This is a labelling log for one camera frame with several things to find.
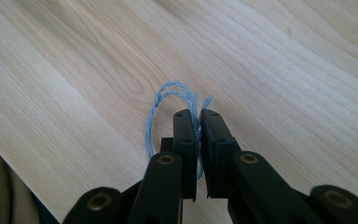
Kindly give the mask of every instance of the light wood surface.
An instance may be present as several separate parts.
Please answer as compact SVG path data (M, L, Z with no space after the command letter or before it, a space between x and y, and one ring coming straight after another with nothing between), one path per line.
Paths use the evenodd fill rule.
M145 172L159 85L212 95L242 150L295 189L358 195L358 1L0 1L0 155L58 220L87 190ZM172 136L170 98L153 126ZM229 223L226 201L184 223Z

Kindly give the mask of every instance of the black plastic part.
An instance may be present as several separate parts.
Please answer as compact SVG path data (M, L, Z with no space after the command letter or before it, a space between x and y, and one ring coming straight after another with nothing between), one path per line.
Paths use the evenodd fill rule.
M237 185L233 184L227 202L227 210L234 224L255 224L255 217L241 196Z
M173 152L182 157L183 198L196 201L197 194L197 150L196 136L188 109L173 115Z
M201 157L208 196L228 198L232 156L240 151L223 118L212 110L201 111Z
M139 181L138 183L134 184L132 187L126 189L124 192L121 193L122 200L115 223L127 223L141 184L142 181Z
M326 223L358 223L358 197L334 186L315 187L310 192L310 206Z
M173 138L161 138L160 152L173 151Z
M147 166L128 223L181 223L182 198L182 158L160 152Z
M235 153L233 178L257 223L323 223L260 155Z
M115 223L121 200L116 189L92 189L80 197L63 224Z

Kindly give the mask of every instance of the blue string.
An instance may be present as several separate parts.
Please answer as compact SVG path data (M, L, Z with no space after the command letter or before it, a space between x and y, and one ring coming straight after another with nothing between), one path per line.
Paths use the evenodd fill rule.
M165 91L167 88L169 88L171 86L178 87L181 91L177 91L177 90ZM155 100L150 108L149 116L147 117L147 119L145 121L145 149L146 149L147 157L150 160L153 157L153 155L155 154L154 150L153 150L153 146L152 146L153 116L156 112L158 104L163 99L165 99L171 95L177 96L177 97L181 98L182 100L184 100L188 109L190 110L191 123L193 125L193 129L194 129L194 133L196 135L196 141L197 141L196 150L197 150L197 154L198 154L199 162L200 162L199 170L197 171L197 179L200 179L202 177L203 167L202 167L202 159L201 159L201 155L200 155L200 139L201 139L200 118L197 118L197 102L198 102L199 96L195 92L191 92L188 89L188 87L180 81L168 81L168 82L162 84L156 94ZM208 107L208 105L211 103L212 99L213 99L212 96L209 96L208 98L206 98L202 105L202 109L206 109Z

